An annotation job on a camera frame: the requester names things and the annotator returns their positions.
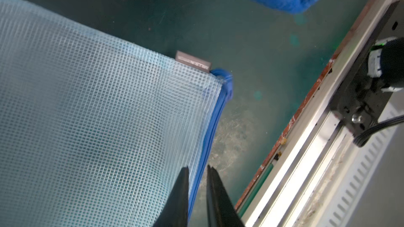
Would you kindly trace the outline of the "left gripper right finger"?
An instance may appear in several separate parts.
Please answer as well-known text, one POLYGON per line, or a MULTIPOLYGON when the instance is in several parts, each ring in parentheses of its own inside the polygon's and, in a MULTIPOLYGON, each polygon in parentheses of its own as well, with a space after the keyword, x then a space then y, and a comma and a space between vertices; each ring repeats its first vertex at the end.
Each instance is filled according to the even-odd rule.
POLYGON ((244 227, 217 170, 207 166, 207 215, 209 227, 244 227))

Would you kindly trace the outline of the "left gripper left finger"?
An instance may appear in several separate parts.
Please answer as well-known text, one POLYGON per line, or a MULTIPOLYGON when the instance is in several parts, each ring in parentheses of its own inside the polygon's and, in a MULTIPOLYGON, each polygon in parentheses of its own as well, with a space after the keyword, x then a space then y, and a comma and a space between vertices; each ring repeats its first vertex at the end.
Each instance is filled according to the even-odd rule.
POLYGON ((183 167, 154 227, 186 227, 188 225, 189 168, 183 167))

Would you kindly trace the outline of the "light blue document bag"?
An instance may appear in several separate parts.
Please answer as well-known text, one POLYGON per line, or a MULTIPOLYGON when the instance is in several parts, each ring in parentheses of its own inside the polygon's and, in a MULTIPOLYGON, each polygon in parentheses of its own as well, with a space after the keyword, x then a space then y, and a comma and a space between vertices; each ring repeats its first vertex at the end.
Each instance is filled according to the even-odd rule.
POLYGON ((1 226, 151 227, 193 210, 232 75, 1 0, 1 226))

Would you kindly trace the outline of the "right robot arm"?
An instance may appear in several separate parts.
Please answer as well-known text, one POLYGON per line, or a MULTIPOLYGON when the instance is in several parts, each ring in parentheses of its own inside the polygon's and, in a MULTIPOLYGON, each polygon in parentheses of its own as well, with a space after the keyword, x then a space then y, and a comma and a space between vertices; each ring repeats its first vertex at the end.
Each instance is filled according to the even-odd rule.
POLYGON ((368 55, 368 76, 384 83, 382 92, 404 89, 404 39, 389 37, 375 42, 368 55))

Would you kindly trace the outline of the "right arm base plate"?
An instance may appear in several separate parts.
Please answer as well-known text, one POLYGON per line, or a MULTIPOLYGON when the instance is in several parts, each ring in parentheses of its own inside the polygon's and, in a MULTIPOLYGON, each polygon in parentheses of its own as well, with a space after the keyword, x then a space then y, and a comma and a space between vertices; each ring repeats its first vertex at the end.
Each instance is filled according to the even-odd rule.
POLYGON ((392 92, 380 90, 384 83, 369 77, 367 66, 375 42, 389 37, 404 38, 403 0, 388 7, 330 102, 331 111, 354 136, 378 123, 392 95, 392 92))

